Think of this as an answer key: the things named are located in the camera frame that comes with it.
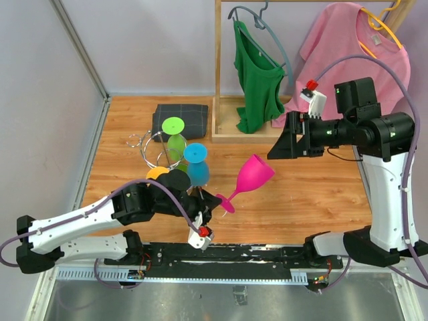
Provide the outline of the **lime green plastic wine glass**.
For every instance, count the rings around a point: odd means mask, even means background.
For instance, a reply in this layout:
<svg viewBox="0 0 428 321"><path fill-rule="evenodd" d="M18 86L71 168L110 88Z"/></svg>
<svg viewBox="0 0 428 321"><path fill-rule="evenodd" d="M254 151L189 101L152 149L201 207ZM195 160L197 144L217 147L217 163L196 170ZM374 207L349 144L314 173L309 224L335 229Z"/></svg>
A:
<svg viewBox="0 0 428 321"><path fill-rule="evenodd" d="M184 121L176 116L169 117L162 123L162 130L169 135L167 148L169 156L174 162L182 159L183 152L187 147L186 139L181 135L185 129Z"/></svg>

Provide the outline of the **yellow clothes hanger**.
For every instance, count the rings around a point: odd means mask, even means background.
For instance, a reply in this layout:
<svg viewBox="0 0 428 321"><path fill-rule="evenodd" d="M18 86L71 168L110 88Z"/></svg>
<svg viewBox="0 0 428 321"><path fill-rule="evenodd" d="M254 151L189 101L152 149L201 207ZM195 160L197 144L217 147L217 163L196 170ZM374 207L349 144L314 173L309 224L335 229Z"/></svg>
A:
<svg viewBox="0 0 428 321"><path fill-rule="evenodd" d="M385 13L389 13L391 11L396 10L399 5L401 4L401 0L395 1L395 4L392 7L385 8L381 11L381 16ZM365 12L368 16L368 24L369 26L377 31L385 30L388 35L392 38L392 40L396 43L396 45L399 47L399 49L403 48L403 44L399 41L397 36L394 34L394 32L381 20L381 16L378 17L375 14L371 13L368 9L365 7L361 8L361 11Z"/></svg>

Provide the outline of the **dark grey folded cloth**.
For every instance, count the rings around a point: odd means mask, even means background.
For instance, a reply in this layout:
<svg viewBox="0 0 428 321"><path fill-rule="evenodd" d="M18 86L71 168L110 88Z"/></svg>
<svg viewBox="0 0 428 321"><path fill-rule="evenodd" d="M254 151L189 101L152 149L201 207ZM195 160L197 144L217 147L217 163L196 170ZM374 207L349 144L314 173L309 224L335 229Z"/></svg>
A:
<svg viewBox="0 0 428 321"><path fill-rule="evenodd" d="M152 114L152 133L161 130L162 123L170 117L183 120L185 127L182 135L187 140L205 137L209 115L208 105L203 104L158 104Z"/></svg>

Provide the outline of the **wooden clothes rack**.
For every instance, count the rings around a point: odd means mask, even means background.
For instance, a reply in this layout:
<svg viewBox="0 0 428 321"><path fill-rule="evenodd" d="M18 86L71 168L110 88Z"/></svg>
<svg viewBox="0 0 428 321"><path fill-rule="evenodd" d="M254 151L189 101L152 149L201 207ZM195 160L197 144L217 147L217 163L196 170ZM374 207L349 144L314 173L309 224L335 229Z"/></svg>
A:
<svg viewBox="0 0 428 321"><path fill-rule="evenodd" d="M244 103L243 96L221 94L221 6L222 1L215 2L215 95L212 105L211 138L214 143L230 144L273 144L282 130L265 124L254 134L244 134L236 128L239 117L236 108ZM397 32L415 1L395 1L392 12L386 14L382 34L392 38Z"/></svg>

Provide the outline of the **magenta plastic wine glass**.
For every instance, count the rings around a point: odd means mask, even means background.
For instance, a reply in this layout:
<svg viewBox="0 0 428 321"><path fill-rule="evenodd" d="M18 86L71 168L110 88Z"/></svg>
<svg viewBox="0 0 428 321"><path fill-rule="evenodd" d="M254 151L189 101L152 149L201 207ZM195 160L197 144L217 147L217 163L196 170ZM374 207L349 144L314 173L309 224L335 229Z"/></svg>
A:
<svg viewBox="0 0 428 321"><path fill-rule="evenodd" d="M273 176L275 171L258 155L251 155L248 160L240 168L235 190L229 197L221 194L216 194L216 197L221 199L222 208L228 213L234 213L235 207L232 204L232 199L240 193L251 192L259 189L266 184Z"/></svg>

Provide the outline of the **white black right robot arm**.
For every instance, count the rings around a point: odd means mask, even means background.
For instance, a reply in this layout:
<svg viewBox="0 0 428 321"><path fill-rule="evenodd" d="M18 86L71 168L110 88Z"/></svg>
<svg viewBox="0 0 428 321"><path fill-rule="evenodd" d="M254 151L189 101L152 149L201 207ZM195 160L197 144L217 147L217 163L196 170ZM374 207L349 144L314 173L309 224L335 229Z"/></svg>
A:
<svg viewBox="0 0 428 321"><path fill-rule="evenodd" d="M304 262L316 268L327 256L340 255L385 268L401 257L427 255L427 243L419 239L413 225L412 204L402 201L402 179L415 131L413 119L403 112L383 116L372 78L343 82L334 89L342 118L322 120L309 112L288 112L284 129L267 157L317 157L325 148L356 147L368 182L372 221L354 231L307 237Z"/></svg>

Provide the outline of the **green tank top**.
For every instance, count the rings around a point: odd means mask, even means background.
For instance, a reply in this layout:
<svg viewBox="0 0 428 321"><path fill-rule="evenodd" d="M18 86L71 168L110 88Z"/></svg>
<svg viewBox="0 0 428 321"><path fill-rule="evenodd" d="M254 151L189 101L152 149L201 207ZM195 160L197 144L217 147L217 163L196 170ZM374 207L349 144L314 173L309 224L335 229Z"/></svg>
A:
<svg viewBox="0 0 428 321"><path fill-rule="evenodd" d="M259 48L242 21L234 21L235 61L244 105L237 108L237 129L253 134L284 113L279 90L284 69Z"/></svg>

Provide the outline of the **yellow plastic wine glass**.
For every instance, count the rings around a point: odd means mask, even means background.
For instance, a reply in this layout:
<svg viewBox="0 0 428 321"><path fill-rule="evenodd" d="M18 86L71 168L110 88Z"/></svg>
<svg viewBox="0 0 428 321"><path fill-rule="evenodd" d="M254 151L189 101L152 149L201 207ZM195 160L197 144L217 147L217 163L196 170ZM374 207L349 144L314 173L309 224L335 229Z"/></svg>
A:
<svg viewBox="0 0 428 321"><path fill-rule="evenodd" d="M170 170L166 167L154 167L150 169L146 174L146 179L148 180L157 180L161 175L169 173Z"/></svg>

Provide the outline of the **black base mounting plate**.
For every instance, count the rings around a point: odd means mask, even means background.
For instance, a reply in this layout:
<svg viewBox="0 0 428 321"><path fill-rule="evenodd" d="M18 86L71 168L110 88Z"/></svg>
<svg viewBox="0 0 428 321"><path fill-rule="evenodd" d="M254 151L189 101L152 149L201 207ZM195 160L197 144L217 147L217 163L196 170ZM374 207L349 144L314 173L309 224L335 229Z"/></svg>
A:
<svg viewBox="0 0 428 321"><path fill-rule="evenodd" d="M144 243L143 254L105 259L106 265L147 265L151 278L209 280L284 280L291 270L339 270L335 255L311 257L302 245L215 243L200 250L187 243Z"/></svg>

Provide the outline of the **blue plastic wine glass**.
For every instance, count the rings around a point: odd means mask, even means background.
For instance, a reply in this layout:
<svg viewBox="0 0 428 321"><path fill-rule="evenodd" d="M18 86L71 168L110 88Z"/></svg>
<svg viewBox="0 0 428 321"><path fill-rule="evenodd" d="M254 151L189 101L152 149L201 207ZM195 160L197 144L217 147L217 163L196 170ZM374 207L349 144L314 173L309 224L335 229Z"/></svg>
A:
<svg viewBox="0 0 428 321"><path fill-rule="evenodd" d="M202 187L209 181L209 167L205 161L207 156L208 150L201 143L191 143L184 150L184 158L188 162L187 174L193 186Z"/></svg>

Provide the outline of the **pink t-shirt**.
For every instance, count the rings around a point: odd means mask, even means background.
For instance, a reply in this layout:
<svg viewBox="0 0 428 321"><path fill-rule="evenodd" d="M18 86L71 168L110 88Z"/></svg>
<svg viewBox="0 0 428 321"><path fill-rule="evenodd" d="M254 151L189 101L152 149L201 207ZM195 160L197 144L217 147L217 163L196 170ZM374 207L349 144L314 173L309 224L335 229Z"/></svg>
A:
<svg viewBox="0 0 428 321"><path fill-rule="evenodd" d="M388 65L404 86L409 85L411 77L406 49L374 30L361 5L351 2L329 4L319 14L301 46L300 56L304 66L296 79L295 93L284 106L286 112L307 111L308 103L300 98L300 92L332 62L342 60L318 82L317 90L327 97L323 120L341 118L335 85L365 77L373 79L382 113L393 111L403 93L391 75L370 60L372 57Z"/></svg>

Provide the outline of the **aluminium frame rail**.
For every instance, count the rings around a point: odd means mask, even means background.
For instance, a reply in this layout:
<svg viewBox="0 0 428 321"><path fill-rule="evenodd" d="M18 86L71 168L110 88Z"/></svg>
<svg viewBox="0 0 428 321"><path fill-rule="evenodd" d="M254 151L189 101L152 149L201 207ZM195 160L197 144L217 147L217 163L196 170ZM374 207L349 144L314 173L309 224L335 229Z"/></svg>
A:
<svg viewBox="0 0 428 321"><path fill-rule="evenodd" d="M87 73L89 74L89 77L91 78L92 82L94 83L97 91L100 93L101 97L103 97L104 100L108 100L110 98L110 95L99 75L99 73L96 71L96 68L86 51L86 48L78 35L78 32L66 10L66 7L64 6L63 2L60 0L49 0L49 3L51 4L54 12L56 13L58 19L60 20L63 28L65 29L74 49L76 50L76 53L80 57L81 62L83 63Z"/></svg>

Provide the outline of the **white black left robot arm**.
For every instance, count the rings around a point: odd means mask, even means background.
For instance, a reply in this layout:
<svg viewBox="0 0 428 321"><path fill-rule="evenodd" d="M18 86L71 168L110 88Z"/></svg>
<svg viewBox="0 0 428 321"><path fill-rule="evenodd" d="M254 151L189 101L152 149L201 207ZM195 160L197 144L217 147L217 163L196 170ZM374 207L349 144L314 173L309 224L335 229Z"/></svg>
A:
<svg viewBox="0 0 428 321"><path fill-rule="evenodd" d="M17 266L24 274L36 274L60 263L82 259L139 264L145 252L137 232L126 230L106 239L90 235L147 222L157 213L184 218L196 237L190 244L202 249L211 242L213 232L207 223L220 204L220 198L204 189L188 193L185 187L164 186L148 179L134 180L91 205L58 217L43 220L29 215L20 217Z"/></svg>

